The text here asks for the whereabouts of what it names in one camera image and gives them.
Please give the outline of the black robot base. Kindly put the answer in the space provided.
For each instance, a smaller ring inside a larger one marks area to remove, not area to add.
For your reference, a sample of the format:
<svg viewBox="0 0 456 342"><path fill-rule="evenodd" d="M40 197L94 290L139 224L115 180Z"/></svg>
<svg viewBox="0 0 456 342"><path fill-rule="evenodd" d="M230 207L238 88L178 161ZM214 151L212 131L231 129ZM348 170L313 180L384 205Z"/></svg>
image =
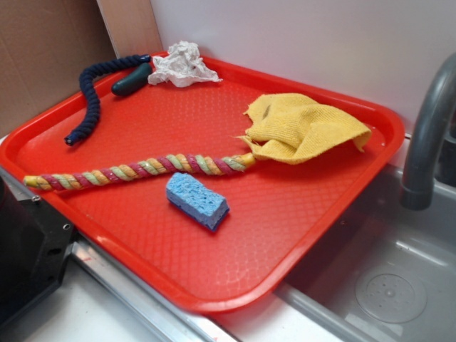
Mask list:
<svg viewBox="0 0 456 342"><path fill-rule="evenodd" d="M63 281L74 225L43 199L17 199L1 180L1 327Z"/></svg>

